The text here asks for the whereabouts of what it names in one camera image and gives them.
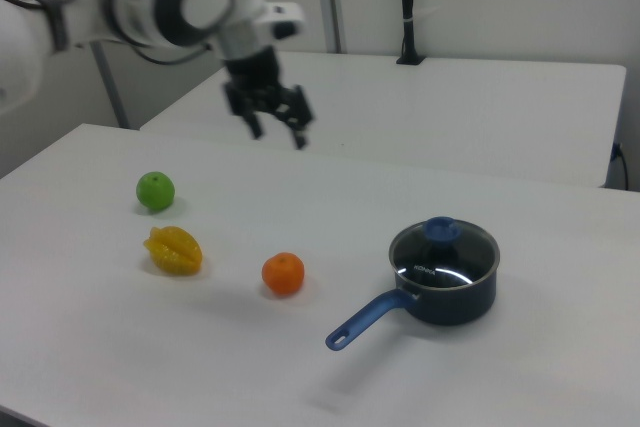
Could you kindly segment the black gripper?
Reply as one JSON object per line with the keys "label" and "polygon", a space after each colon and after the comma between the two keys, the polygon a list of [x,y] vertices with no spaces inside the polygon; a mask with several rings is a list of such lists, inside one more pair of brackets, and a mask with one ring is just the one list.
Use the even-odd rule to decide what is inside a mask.
{"label": "black gripper", "polygon": [[275,49],[265,47],[243,59],[224,60],[223,65],[229,74],[224,92],[230,111],[235,116],[242,116],[253,138],[263,136],[256,110],[272,114],[284,123],[291,131],[295,147],[304,149],[306,129],[314,120],[314,114],[301,86],[283,88],[280,84]]}

